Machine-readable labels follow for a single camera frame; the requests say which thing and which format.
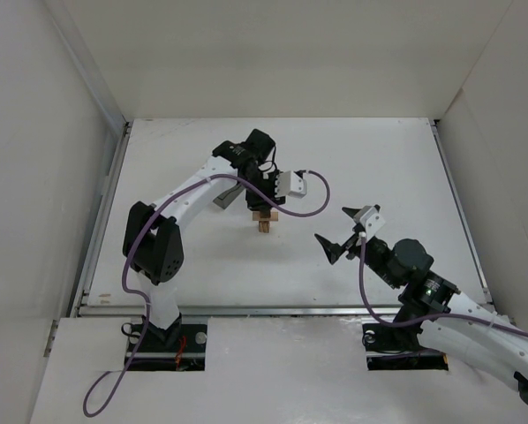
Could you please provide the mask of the striped brown wood block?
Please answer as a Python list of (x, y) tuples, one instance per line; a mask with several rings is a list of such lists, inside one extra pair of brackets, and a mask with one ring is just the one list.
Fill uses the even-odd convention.
[(260, 233), (270, 233), (270, 222), (269, 221), (259, 221), (258, 230)]

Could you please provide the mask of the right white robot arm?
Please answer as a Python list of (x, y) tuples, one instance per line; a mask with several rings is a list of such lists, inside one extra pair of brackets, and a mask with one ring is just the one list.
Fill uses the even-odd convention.
[(403, 238), (389, 247), (376, 234), (385, 223), (379, 206), (345, 208), (354, 226), (342, 244), (316, 239), (328, 262), (357, 258), (358, 290), (366, 301), (365, 271), (400, 290), (401, 307), (388, 321), (364, 306), (372, 322), (364, 325), (363, 345), (385, 366), (429, 352), (453, 356), (514, 390), (528, 406), (528, 332), (486, 310), (455, 284), (432, 270), (433, 257), (422, 244)]

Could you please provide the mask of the light wood rectangular block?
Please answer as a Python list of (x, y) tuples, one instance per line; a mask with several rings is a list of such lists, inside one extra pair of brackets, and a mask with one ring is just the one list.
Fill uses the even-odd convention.
[(252, 220), (253, 221), (257, 221), (257, 222), (259, 222), (259, 221), (276, 222), (276, 221), (270, 221), (269, 220), (270, 211), (253, 211)]

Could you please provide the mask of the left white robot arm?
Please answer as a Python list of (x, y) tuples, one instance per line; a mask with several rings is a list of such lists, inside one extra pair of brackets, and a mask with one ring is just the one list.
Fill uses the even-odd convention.
[[(285, 203), (275, 192), (280, 171), (264, 171), (261, 166), (275, 153), (275, 142), (266, 133), (254, 129), (240, 143), (226, 140), (217, 146), (201, 168), (171, 193), (167, 207), (152, 222), (140, 241), (130, 268), (143, 279), (150, 299), (147, 335), (165, 348), (179, 338), (182, 317), (175, 299), (176, 287), (170, 283), (184, 263), (182, 233), (186, 226), (209, 204), (227, 208), (244, 189), (236, 178), (242, 178), (263, 192), (277, 205)], [(147, 205), (138, 201), (132, 205), (125, 229), (123, 254), (130, 253), (132, 244), (151, 216), (167, 198)]]

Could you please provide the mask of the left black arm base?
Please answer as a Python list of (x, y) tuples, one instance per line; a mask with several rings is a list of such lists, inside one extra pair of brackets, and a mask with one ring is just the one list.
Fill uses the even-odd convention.
[(168, 332), (158, 332), (150, 324), (134, 356), (145, 316), (139, 322), (124, 322), (122, 334), (127, 337), (124, 363), (130, 360), (129, 371), (198, 372), (206, 366), (208, 339), (207, 320), (184, 319), (180, 316)]

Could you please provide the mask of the grey translucent plastic bin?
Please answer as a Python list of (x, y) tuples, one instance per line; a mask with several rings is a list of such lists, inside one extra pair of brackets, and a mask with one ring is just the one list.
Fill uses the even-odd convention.
[(245, 191), (245, 188), (242, 185), (236, 184), (232, 188), (216, 196), (213, 199), (213, 203), (221, 209), (226, 209), (244, 191)]

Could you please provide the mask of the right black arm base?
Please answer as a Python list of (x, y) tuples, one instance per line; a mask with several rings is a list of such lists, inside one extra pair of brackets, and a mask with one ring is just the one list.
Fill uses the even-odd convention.
[(363, 322), (361, 328), (369, 371), (449, 370), (444, 353), (419, 343), (419, 324), (393, 328), (370, 320)]

